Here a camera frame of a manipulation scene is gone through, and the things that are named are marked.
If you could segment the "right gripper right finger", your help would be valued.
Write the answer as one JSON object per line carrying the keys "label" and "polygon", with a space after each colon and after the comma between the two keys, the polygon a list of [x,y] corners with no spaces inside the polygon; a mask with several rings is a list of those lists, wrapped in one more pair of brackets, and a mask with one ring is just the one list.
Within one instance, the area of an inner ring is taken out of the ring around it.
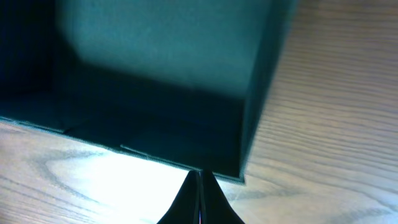
{"label": "right gripper right finger", "polygon": [[200,214],[202,224],[244,224],[232,209],[212,172],[200,171]]}

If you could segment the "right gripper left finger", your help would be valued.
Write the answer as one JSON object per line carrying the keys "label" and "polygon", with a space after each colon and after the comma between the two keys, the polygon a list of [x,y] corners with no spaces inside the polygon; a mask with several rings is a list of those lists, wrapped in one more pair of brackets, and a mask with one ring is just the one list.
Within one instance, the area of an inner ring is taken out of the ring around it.
{"label": "right gripper left finger", "polygon": [[158,224],[199,224],[200,223],[200,175],[188,172],[170,208]]}

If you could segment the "dark green cardboard box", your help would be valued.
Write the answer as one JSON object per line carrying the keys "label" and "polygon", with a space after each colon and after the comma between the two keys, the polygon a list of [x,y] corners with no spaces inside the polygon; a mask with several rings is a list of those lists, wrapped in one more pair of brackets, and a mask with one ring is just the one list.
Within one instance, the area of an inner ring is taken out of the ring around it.
{"label": "dark green cardboard box", "polygon": [[297,2],[1,1],[1,119],[234,182]]}

